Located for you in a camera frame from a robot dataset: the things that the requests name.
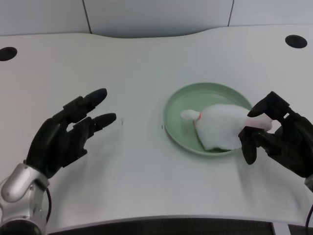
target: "white plush toy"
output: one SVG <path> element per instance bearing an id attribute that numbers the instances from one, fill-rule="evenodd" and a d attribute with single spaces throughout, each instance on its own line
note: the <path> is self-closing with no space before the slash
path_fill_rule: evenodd
<path id="1" fill-rule="evenodd" d="M 233 150 L 241 147 L 238 137 L 245 126 L 269 131 L 272 119 L 263 114 L 248 117 L 249 110 L 237 105 L 216 104 L 206 107 L 202 112 L 184 110 L 180 116 L 185 120 L 193 120 L 199 139 L 204 148 L 210 150 L 220 148 Z"/>

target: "black grommet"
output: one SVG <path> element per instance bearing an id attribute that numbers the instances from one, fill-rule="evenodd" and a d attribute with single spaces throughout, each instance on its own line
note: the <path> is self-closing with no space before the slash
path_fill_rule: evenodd
<path id="1" fill-rule="evenodd" d="M 286 37 L 285 42 L 293 48 L 304 48 L 308 42 L 303 37 L 298 35 L 289 35 Z"/>
<path id="2" fill-rule="evenodd" d="M 5 47 L 0 49 L 0 61 L 7 61 L 13 59 L 16 54 L 18 53 L 18 50 L 14 47 Z"/>

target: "black floor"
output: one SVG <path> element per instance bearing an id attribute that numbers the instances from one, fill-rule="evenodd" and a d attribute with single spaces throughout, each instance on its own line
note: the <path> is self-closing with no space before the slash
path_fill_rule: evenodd
<path id="1" fill-rule="evenodd" d="M 304 227 L 289 225 L 291 235 Z M 69 230 L 50 235 L 275 235 L 272 224 L 234 219 L 148 219 Z"/>

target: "white wall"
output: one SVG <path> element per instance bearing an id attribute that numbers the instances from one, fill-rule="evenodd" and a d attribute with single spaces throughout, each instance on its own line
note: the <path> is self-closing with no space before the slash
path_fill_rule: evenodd
<path id="1" fill-rule="evenodd" d="M 235 0 L 229 26 L 313 24 L 313 0 Z"/>
<path id="2" fill-rule="evenodd" d="M 94 34 L 162 37 L 228 25 L 233 0 L 85 0 Z M 313 0 L 234 0 L 230 26 L 313 24 Z M 89 32 L 82 0 L 0 0 L 0 36 Z"/>
<path id="3" fill-rule="evenodd" d="M 166 37 L 228 25 L 233 0 L 85 0 L 95 34 Z"/>
<path id="4" fill-rule="evenodd" d="M 0 0 L 0 35 L 89 32 L 81 0 Z"/>

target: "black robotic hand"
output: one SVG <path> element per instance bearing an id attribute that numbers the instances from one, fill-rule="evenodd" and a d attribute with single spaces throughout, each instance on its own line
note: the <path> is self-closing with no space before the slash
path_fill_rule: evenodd
<path id="1" fill-rule="evenodd" d="M 87 139 L 116 120 L 116 114 L 104 114 L 94 119 L 86 117 L 106 96 L 107 90 L 104 88 L 84 98 L 80 96 L 46 120 L 30 146 L 25 164 L 50 179 L 61 167 L 87 154 L 84 149 Z M 67 131 L 71 123 L 76 124 Z"/>
<path id="2" fill-rule="evenodd" d="M 269 157 L 307 178 L 313 174 L 313 126 L 305 118 L 295 113 L 289 104 L 276 93 L 271 92 L 258 102 L 249 112 L 249 117 L 265 113 L 278 120 L 281 127 L 270 134 L 263 129 L 245 127 L 239 134 L 242 151 L 250 165 L 256 160 L 256 147 L 265 149 Z"/>

